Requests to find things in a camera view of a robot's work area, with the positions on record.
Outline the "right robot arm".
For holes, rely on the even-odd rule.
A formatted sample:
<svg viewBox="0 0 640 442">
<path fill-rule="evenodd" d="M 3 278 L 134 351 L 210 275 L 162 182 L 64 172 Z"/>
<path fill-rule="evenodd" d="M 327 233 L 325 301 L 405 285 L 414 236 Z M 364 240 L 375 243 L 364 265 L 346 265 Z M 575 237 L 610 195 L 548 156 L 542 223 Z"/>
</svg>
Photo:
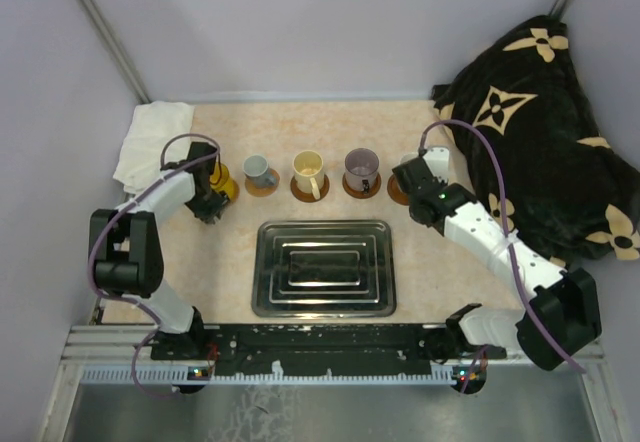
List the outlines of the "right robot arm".
<svg viewBox="0 0 640 442">
<path fill-rule="evenodd" d="M 516 310 L 468 306 L 453 317 L 448 349 L 461 358 L 481 346 L 522 350 L 552 371 L 602 333 L 596 282 L 544 259 L 516 233 L 506 234 L 466 188 L 448 181 L 449 152 L 434 147 L 392 173 L 408 199 L 410 217 L 473 254 L 520 299 Z"/>
</svg>

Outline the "wooden coaster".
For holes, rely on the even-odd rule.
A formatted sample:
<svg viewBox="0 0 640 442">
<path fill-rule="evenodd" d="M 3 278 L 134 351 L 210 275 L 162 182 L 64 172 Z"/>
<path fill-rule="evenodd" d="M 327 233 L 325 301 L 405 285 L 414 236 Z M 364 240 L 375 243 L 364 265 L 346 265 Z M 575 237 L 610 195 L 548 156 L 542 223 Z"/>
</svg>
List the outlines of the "wooden coaster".
<svg viewBox="0 0 640 442">
<path fill-rule="evenodd" d="M 290 181 L 290 190 L 293 196 L 305 203 L 315 203 L 324 199 L 330 190 L 330 180 L 327 175 L 321 182 L 314 177 L 294 176 Z"/>
<path fill-rule="evenodd" d="M 392 174 L 387 182 L 387 193 L 389 197 L 397 204 L 408 206 L 408 196 L 400 189 L 396 176 Z"/>
<path fill-rule="evenodd" d="M 352 189 L 348 185 L 347 180 L 346 180 L 346 175 L 343 175 L 343 177 L 342 177 L 342 187 L 343 187 L 344 191 L 348 195 L 350 195 L 351 197 L 356 198 L 356 199 L 369 199 L 369 198 L 374 197 L 379 192 L 381 184 L 382 184 L 381 176 L 377 175 L 377 177 L 375 179 L 375 182 L 374 182 L 373 186 L 369 188 L 369 191 L 368 192 L 361 192 L 361 191 L 356 191 L 356 190 Z"/>
</svg>

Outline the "woven coaster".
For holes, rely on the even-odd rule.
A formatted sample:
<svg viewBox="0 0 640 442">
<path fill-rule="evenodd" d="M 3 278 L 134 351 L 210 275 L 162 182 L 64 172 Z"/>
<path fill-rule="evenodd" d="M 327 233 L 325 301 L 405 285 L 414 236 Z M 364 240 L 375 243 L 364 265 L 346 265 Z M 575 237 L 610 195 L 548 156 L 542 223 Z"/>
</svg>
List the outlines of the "woven coaster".
<svg viewBox="0 0 640 442">
<path fill-rule="evenodd" d="M 274 182 L 273 185 L 270 185 L 268 187 L 260 188 L 260 187 L 257 187 L 254 184 L 253 180 L 251 180 L 250 178 L 246 177 L 245 180 L 244 180 L 245 190 L 253 197 L 262 198 L 262 197 L 268 197 L 268 196 L 272 195 L 278 189 L 278 186 L 280 184 L 280 175 L 273 168 L 271 168 L 269 170 L 268 175 L 269 175 L 269 180 Z"/>
</svg>

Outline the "cream mug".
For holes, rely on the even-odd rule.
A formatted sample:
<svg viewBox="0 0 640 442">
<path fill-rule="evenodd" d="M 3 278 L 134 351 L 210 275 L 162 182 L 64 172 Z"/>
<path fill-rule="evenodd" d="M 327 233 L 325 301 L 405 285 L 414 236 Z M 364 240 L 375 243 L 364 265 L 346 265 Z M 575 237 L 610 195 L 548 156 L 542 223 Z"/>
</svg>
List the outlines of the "cream mug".
<svg viewBox="0 0 640 442">
<path fill-rule="evenodd" d="M 325 185 L 322 156 L 313 150 L 302 151 L 295 156 L 293 169 L 297 189 L 312 196 L 314 200 L 320 200 Z"/>
</svg>

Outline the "white and blue cup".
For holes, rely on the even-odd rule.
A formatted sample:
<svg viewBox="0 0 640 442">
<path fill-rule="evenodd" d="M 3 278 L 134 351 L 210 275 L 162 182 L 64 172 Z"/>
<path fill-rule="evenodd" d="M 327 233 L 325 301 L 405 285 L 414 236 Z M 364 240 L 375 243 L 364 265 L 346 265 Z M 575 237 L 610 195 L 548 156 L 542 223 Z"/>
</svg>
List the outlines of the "white and blue cup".
<svg viewBox="0 0 640 442">
<path fill-rule="evenodd" d="M 401 163 L 401 164 L 407 163 L 407 162 L 409 162 L 409 161 L 411 161 L 411 160 L 413 160 L 413 159 L 415 159 L 415 158 L 417 158 L 417 157 L 418 157 L 418 153 L 417 153 L 417 152 L 410 152 L 410 153 L 407 153 L 407 154 L 405 154 L 405 155 L 403 155 L 403 156 L 401 157 L 401 159 L 400 159 L 400 163 Z"/>
</svg>

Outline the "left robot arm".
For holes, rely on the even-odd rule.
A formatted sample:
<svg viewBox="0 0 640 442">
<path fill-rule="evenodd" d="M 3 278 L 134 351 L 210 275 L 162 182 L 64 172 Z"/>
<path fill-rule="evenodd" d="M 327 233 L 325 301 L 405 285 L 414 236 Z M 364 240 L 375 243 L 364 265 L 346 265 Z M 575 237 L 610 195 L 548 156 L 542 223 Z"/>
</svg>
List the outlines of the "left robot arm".
<svg viewBox="0 0 640 442">
<path fill-rule="evenodd" d="M 90 217 L 89 283 L 98 297 L 144 312 L 156 329 L 152 354 L 162 359 L 195 359 L 208 346 L 200 311 L 182 300 L 165 278 L 159 226 L 180 208 L 200 222 L 216 223 L 231 199 L 211 187 L 220 166 L 220 147 L 197 134 L 187 156 L 168 162 L 161 150 L 160 174 L 142 193 Z"/>
</svg>

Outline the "yellow cup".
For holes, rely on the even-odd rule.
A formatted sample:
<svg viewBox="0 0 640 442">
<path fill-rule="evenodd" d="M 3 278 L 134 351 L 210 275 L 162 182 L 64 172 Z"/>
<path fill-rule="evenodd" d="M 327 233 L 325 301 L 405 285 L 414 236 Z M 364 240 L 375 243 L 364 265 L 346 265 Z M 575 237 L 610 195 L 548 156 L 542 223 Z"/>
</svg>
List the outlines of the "yellow cup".
<svg viewBox="0 0 640 442">
<path fill-rule="evenodd" d="M 230 175 L 229 169 L 222 163 L 214 165 L 213 173 L 209 177 L 209 183 L 212 190 L 218 194 L 226 195 L 231 202 L 235 202 L 238 198 L 239 187 L 237 182 Z"/>
</svg>

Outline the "purple glass mug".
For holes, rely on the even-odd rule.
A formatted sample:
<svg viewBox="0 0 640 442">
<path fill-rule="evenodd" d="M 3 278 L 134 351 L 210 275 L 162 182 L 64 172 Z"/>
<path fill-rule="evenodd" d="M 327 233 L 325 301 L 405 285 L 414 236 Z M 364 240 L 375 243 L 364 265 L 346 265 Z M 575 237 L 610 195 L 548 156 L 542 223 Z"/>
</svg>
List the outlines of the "purple glass mug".
<svg viewBox="0 0 640 442">
<path fill-rule="evenodd" d="M 371 196 L 379 175 L 376 153 L 368 148 L 353 149 L 346 155 L 344 164 L 344 178 L 349 190 L 359 196 Z"/>
</svg>

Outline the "small clear grey cup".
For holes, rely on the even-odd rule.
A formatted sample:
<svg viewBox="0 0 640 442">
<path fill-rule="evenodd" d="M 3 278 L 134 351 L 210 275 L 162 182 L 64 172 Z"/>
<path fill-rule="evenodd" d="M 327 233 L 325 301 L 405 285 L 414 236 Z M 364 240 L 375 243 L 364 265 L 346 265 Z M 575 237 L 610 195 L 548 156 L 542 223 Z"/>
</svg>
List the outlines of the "small clear grey cup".
<svg viewBox="0 0 640 442">
<path fill-rule="evenodd" d="M 243 163 L 243 172 L 252 185 L 258 189 L 272 188 L 277 178 L 271 173 L 267 159 L 262 155 L 251 155 Z"/>
</svg>

